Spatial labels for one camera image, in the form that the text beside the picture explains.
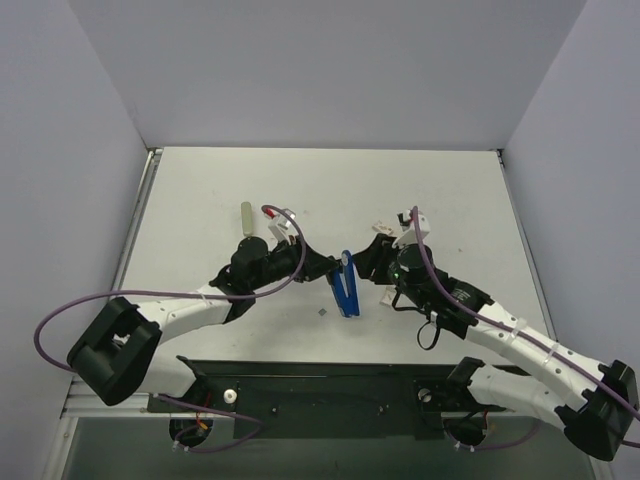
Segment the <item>beige white stapler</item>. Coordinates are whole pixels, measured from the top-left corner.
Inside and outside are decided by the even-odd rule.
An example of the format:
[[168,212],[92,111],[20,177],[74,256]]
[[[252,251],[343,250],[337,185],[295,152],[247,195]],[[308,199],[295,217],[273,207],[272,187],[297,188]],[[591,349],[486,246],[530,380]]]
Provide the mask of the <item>beige white stapler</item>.
[[250,202],[244,201],[240,206],[241,211],[241,228],[244,237],[250,237],[254,234],[253,208]]

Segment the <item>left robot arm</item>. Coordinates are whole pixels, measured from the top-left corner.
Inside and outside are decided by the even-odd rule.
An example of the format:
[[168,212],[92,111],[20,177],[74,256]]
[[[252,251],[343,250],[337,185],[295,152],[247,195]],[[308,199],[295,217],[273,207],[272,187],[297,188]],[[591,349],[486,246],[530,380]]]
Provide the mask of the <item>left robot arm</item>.
[[139,304],[123,296],[109,300],[72,346],[67,363],[108,406],[147,393],[170,396],[181,410],[195,411],[206,397],[200,374],[185,356],[162,353],[160,345],[238,319],[263,287],[287,277],[314,281],[338,268],[336,258],[299,241],[270,248],[263,239],[248,237],[229,264],[192,298]]

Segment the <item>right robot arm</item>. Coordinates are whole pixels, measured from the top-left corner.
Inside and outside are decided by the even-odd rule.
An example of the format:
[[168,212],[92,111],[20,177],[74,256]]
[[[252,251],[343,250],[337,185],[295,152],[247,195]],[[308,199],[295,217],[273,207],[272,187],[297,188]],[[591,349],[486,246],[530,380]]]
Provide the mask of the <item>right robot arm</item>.
[[633,369],[570,350],[509,313],[475,286],[436,268],[430,250],[379,234],[353,257],[358,275],[392,285],[440,331],[484,347],[519,368],[514,374],[481,360],[460,362],[447,383],[449,402],[526,415],[559,429],[583,453],[615,458],[639,417]]

